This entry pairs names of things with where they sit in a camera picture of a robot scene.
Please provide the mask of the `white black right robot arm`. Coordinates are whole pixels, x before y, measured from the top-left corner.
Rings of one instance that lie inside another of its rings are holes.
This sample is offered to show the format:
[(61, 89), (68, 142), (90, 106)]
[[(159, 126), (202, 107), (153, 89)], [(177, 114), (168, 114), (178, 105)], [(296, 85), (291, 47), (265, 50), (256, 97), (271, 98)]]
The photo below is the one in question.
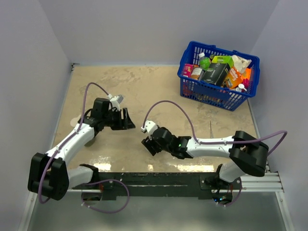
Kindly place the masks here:
[(248, 144), (228, 144), (229, 141), (243, 141), (253, 137), (243, 131), (237, 131), (234, 136), (220, 139), (200, 139), (195, 141), (190, 136), (175, 136), (165, 127), (146, 125), (141, 128), (147, 137), (142, 144), (156, 155), (161, 151), (170, 153), (178, 159), (197, 158), (203, 156), (224, 157), (231, 161), (218, 167), (214, 177), (215, 185), (226, 189), (234, 180), (248, 174), (254, 177), (265, 175), (269, 148), (262, 142)]

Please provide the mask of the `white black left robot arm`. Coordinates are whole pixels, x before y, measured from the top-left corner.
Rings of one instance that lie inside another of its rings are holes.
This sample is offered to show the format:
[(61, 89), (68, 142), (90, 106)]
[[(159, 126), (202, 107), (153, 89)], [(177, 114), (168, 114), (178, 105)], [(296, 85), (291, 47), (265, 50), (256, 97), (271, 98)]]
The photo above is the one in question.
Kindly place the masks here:
[(121, 108), (122, 95), (96, 98), (93, 107), (79, 119), (73, 130), (46, 153), (36, 153), (30, 164), (27, 188), (33, 193), (60, 200), (67, 190), (84, 184), (89, 189), (100, 183), (98, 168), (81, 164), (67, 169), (73, 157), (105, 127), (111, 130), (135, 128), (127, 108)]

